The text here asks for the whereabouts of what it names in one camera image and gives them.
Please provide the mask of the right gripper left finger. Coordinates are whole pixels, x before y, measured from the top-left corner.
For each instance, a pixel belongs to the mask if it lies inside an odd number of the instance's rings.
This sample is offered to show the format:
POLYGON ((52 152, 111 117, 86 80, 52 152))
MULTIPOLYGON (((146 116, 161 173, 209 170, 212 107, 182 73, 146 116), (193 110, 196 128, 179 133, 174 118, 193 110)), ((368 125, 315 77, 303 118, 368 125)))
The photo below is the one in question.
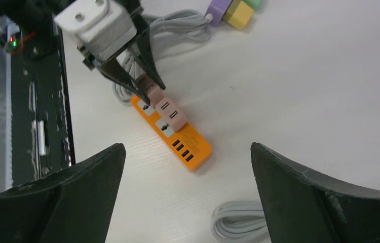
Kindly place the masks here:
POLYGON ((123 144, 0 192, 0 242, 105 242, 126 158, 123 144))

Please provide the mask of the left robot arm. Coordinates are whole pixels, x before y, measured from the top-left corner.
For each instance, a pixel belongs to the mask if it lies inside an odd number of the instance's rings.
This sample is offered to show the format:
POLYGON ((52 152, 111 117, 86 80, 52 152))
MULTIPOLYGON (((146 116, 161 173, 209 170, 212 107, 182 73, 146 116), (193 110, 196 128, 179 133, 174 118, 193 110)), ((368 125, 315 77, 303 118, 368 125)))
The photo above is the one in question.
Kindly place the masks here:
POLYGON ((64 32, 77 45, 89 69, 150 102, 138 78, 117 61, 128 51, 144 73, 161 89, 150 46, 150 26, 139 1, 0 1, 0 15, 17 24, 22 38, 9 53, 17 52, 28 69, 35 93, 61 92, 67 97, 64 66, 64 32))

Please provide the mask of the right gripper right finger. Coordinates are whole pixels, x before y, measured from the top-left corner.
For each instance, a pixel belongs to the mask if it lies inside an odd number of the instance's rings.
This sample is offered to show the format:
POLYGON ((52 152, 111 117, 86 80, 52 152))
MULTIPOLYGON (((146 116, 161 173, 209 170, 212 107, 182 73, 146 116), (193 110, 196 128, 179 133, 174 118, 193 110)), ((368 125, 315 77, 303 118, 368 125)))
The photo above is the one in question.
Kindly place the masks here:
POLYGON ((380 242, 380 190, 330 177, 256 142, 251 162, 272 242, 380 242))

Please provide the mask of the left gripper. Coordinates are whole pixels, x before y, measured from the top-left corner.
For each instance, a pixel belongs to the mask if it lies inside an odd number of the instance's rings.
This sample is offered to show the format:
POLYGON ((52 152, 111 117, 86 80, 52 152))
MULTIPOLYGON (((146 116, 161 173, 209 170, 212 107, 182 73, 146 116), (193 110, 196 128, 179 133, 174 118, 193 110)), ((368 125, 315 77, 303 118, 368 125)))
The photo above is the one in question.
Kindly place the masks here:
POLYGON ((114 83, 112 89, 114 95, 121 104, 131 104, 133 95, 136 95, 142 101, 149 104, 150 100, 146 92, 136 84, 136 80, 128 73, 128 71, 125 70, 125 68, 121 66, 116 58, 122 52, 128 50, 135 56, 135 60, 138 65, 154 81, 154 83, 156 83, 162 90, 165 90, 166 86, 157 71, 152 54, 150 44, 150 27, 142 16, 143 7, 139 1, 116 2, 122 5, 130 14, 131 19, 137 29, 137 35, 106 61, 97 60, 85 47, 79 47, 77 44, 76 45, 78 50, 84 56, 85 65, 89 69, 98 69, 98 71, 105 78, 114 83))

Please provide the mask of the pink USB charger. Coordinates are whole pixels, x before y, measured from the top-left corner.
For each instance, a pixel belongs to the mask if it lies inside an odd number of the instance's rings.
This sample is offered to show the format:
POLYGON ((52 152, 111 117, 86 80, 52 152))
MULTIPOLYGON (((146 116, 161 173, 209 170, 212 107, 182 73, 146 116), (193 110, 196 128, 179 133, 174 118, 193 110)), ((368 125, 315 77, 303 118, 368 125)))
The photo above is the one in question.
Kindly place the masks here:
POLYGON ((165 98, 163 90, 147 75, 142 74, 136 79, 138 87, 147 94, 149 105, 156 106, 165 98))
POLYGON ((183 110, 170 98, 165 97, 155 105, 160 117, 176 132, 187 124, 183 110))

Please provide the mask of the orange power strip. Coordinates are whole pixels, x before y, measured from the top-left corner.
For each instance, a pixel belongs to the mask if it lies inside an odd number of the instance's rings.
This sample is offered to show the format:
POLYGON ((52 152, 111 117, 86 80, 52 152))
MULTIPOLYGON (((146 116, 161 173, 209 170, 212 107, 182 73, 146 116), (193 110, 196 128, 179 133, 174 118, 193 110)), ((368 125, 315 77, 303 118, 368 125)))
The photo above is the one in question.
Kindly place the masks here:
POLYGON ((210 143, 189 122, 176 132, 154 106, 137 96, 131 99, 131 104, 190 172, 197 171, 211 157, 210 143))

